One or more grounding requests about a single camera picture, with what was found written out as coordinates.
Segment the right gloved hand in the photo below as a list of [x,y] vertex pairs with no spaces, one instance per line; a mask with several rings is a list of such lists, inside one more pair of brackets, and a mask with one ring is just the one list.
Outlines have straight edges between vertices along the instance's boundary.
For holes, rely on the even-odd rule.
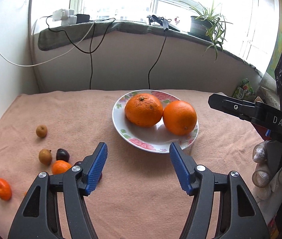
[[282,143],[267,140],[256,145],[252,159],[257,164],[252,175],[252,194],[266,223],[276,215],[282,204]]

